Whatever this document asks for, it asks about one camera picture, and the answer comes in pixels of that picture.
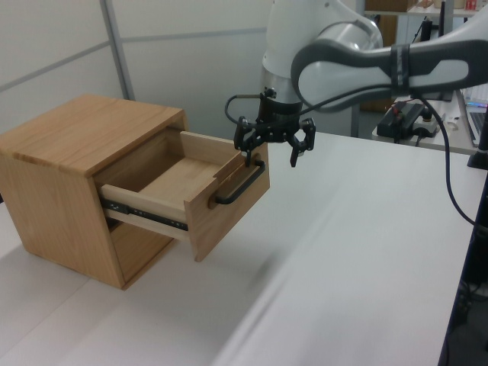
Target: table surface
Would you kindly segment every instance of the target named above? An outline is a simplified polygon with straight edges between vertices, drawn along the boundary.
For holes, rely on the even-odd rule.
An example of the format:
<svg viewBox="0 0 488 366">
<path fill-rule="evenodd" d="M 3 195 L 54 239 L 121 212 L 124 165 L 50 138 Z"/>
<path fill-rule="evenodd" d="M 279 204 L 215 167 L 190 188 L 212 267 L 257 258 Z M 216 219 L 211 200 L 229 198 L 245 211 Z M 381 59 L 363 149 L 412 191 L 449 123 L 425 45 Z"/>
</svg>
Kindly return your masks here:
<svg viewBox="0 0 488 366">
<path fill-rule="evenodd" d="M 449 146 L 453 153 L 472 155 L 477 151 L 471 141 L 469 127 L 467 126 L 467 115 L 464 104 L 463 96 L 460 91 L 456 91 L 453 94 L 451 102 L 446 101 L 431 101 L 432 106 L 436 109 L 441 117 L 445 116 L 445 126 L 448 132 Z M 410 103 L 421 103 L 420 101 L 410 101 Z M 401 140 L 400 144 L 415 146 L 417 136 L 412 136 L 409 139 Z M 375 127 L 371 133 L 371 139 L 375 141 L 384 141 L 386 143 L 392 143 L 393 139 L 389 137 L 379 136 L 377 134 L 377 128 Z M 441 131 L 438 131 L 432 138 L 426 137 L 420 140 L 419 147 L 425 147 L 427 149 L 444 150 L 444 138 Z"/>
<path fill-rule="evenodd" d="M 443 153 L 321 133 L 290 153 L 270 146 L 271 189 L 202 263 L 180 242 L 127 291 L 26 253 L 1 204 L 0 365 L 437 364 L 472 229 Z"/>
</svg>

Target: white wall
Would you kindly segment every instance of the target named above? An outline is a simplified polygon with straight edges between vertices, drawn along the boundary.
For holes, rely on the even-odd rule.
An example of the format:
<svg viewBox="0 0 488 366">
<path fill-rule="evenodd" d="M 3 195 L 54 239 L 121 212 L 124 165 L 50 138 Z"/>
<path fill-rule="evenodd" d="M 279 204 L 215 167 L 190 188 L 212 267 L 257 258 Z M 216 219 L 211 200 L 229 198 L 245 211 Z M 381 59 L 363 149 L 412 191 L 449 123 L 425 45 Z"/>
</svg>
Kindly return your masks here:
<svg viewBox="0 0 488 366">
<path fill-rule="evenodd" d="M 260 92 L 272 0 L 107 4 L 130 94 L 184 108 L 195 132 L 232 137 L 223 106 Z M 82 93 L 122 98 L 100 0 L 0 0 L 0 9 L 0 133 Z M 249 119 L 257 111 L 258 101 L 232 106 Z M 314 117 L 320 131 L 350 134 L 350 110 Z"/>
<path fill-rule="evenodd" d="M 355 9 L 355 0 L 344 3 Z M 271 4 L 111 1 L 135 99 L 184 108 L 192 131 L 232 138 L 234 126 L 223 106 L 234 94 L 260 92 Z M 258 101 L 235 101 L 231 113 L 252 120 Z M 350 134 L 350 109 L 314 118 L 319 131 Z"/>
<path fill-rule="evenodd" d="M 122 97 L 99 0 L 0 0 L 0 34 L 0 133 L 83 93 Z"/>
</svg>

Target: wire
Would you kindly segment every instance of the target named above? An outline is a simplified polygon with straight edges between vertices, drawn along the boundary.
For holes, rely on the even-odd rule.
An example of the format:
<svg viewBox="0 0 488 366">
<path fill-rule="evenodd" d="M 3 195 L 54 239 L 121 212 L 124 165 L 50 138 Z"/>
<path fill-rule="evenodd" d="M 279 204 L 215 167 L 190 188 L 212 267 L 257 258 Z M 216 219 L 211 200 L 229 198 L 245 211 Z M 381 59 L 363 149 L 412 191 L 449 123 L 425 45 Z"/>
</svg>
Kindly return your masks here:
<svg viewBox="0 0 488 366">
<path fill-rule="evenodd" d="M 420 27 L 419 27 L 419 29 L 417 30 L 417 33 L 415 33 L 415 36 L 414 36 L 414 38 L 413 38 L 412 43 L 415 43 L 415 40 L 416 40 L 416 39 L 417 39 L 417 37 L 419 36 L 420 30 L 422 29 L 422 25 L 424 24 L 424 21 L 426 21 L 426 20 L 427 20 L 427 17 L 424 17 L 424 20 L 423 20 L 423 21 L 422 21 L 422 23 L 420 24 Z"/>
<path fill-rule="evenodd" d="M 412 98 L 411 98 L 411 99 L 406 99 L 406 100 L 404 100 L 404 101 L 403 101 L 403 100 L 402 100 L 402 101 L 397 101 L 397 102 L 393 103 L 393 104 L 390 106 L 390 108 L 393 108 L 393 107 L 394 107 L 395 105 L 397 105 L 398 103 L 408 103 L 409 101 L 415 101 L 415 99 L 412 99 Z"/>
<path fill-rule="evenodd" d="M 475 222 L 470 219 L 459 207 L 456 199 L 454 198 L 454 194 L 452 193 L 451 187 L 451 158 L 449 156 L 449 139 L 448 139 L 448 132 L 445 129 L 444 123 L 442 122 L 441 116 L 437 113 L 437 111 L 431 106 L 431 104 L 425 100 L 423 97 L 418 97 L 419 99 L 432 113 L 432 115 L 437 120 L 439 127 L 441 128 L 442 136 L 444 137 L 444 145 L 445 145 L 445 183 L 448 188 L 449 198 L 451 199 L 452 204 L 458 211 L 458 213 L 471 225 L 476 225 Z"/>
<path fill-rule="evenodd" d="M 445 336 L 444 338 L 444 344 L 445 344 L 445 366 L 449 366 L 449 341 L 448 337 Z"/>
<path fill-rule="evenodd" d="M 415 147 L 419 147 L 420 140 L 424 138 L 424 134 L 422 131 L 419 132 L 419 138 L 417 139 L 417 142 L 415 143 Z"/>
<path fill-rule="evenodd" d="M 471 288 L 470 288 L 470 285 L 469 285 L 467 282 L 463 281 L 463 280 L 461 280 L 461 284 L 462 284 L 462 285 L 464 286 L 464 288 L 466 289 L 466 297 L 467 297 L 467 299 L 468 299 L 469 301 L 471 301 L 471 294 L 472 294 L 472 293 L 471 293 Z"/>
<path fill-rule="evenodd" d="M 479 298 L 478 296 L 480 295 L 476 295 L 477 297 L 473 297 L 473 301 L 476 301 L 477 303 L 486 303 L 488 301 L 488 297 L 481 297 Z"/>
<path fill-rule="evenodd" d="M 299 117 L 299 116 L 301 116 L 303 114 L 309 113 L 311 111 L 315 111 L 316 109 L 319 109 L 320 107 L 322 107 L 322 106 L 324 106 L 326 104 L 333 103 L 334 101 L 338 101 L 339 99 L 342 99 L 342 98 L 351 96 L 351 95 L 356 94 L 356 93 L 359 93 L 359 92 L 364 92 L 364 91 L 367 91 L 367 90 L 379 89 L 379 88 L 391 88 L 391 85 L 390 84 L 378 84 L 378 85 L 365 86 L 363 88 L 357 88 L 357 89 L 355 89 L 353 91 L 350 91 L 350 92 L 348 91 L 346 93 L 337 95 L 337 96 L 335 96 L 333 98 L 326 99 L 325 101 L 321 101 L 320 103 L 314 104 L 311 107 L 302 110 L 300 113 L 292 114 L 290 116 L 290 118 L 287 118 L 286 120 L 276 120 L 274 122 L 269 122 L 267 124 L 254 124 L 254 123 L 249 123 L 248 122 L 247 123 L 247 126 L 248 127 L 251 127 L 251 128 L 256 128 L 256 127 L 260 127 L 260 128 L 263 128 L 263 127 L 271 128 L 271 127 L 275 127 L 275 126 L 281 126 L 282 124 L 287 124 L 289 122 L 293 122 L 297 117 Z M 234 96 L 230 97 L 229 99 L 227 99 L 227 102 L 226 102 L 226 105 L 225 105 L 225 108 L 224 108 L 225 114 L 226 114 L 227 118 L 231 122 L 233 122 L 234 124 L 240 125 L 240 124 L 242 124 L 242 122 L 237 121 L 235 118 L 233 118 L 229 114 L 229 105 L 230 105 L 230 102 L 233 101 L 234 99 L 237 99 L 237 98 L 239 98 L 239 99 L 240 98 L 246 98 L 246 99 L 252 98 L 252 99 L 255 99 L 255 98 L 260 98 L 260 96 L 259 95 L 250 95 L 250 94 L 241 94 L 241 95 L 234 95 Z"/>
<path fill-rule="evenodd" d="M 476 295 L 476 291 L 478 291 L 478 290 L 480 289 L 480 287 L 481 287 L 481 284 L 478 284 L 478 285 L 477 285 L 477 286 L 474 288 L 474 290 L 472 290 L 472 291 L 471 291 L 471 294 L 472 294 L 472 295 Z"/>
</svg>

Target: black metal handle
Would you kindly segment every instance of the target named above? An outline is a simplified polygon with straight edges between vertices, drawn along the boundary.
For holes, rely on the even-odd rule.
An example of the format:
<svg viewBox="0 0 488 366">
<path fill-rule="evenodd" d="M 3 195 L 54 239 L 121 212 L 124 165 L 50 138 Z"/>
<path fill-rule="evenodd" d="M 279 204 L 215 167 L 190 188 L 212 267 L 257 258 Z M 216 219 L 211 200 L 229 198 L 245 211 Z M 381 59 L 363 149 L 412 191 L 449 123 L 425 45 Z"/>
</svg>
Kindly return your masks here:
<svg viewBox="0 0 488 366">
<path fill-rule="evenodd" d="M 244 193 L 244 191 L 249 188 L 249 186 L 266 170 L 266 163 L 262 160 L 255 161 L 255 165 L 259 167 L 254 173 L 252 173 L 245 181 L 242 183 L 229 197 L 215 196 L 215 202 L 218 204 L 231 204 L 239 196 Z"/>
</svg>

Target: wooden cabinet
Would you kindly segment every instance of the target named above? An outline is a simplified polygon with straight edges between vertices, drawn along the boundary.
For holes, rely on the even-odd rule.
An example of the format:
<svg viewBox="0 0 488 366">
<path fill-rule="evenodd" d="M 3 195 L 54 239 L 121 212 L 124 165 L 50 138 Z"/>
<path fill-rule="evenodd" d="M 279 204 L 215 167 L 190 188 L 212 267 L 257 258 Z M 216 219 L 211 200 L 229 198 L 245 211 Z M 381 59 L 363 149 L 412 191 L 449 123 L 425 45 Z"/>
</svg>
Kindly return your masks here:
<svg viewBox="0 0 488 366">
<path fill-rule="evenodd" d="M 232 142 L 186 130 L 181 109 L 83 95 L 1 135 L 25 249 L 119 288 L 176 239 L 201 261 L 269 188 L 268 151 L 245 167 Z"/>
<path fill-rule="evenodd" d="M 366 11 L 408 11 L 419 0 L 365 0 Z"/>
</svg>

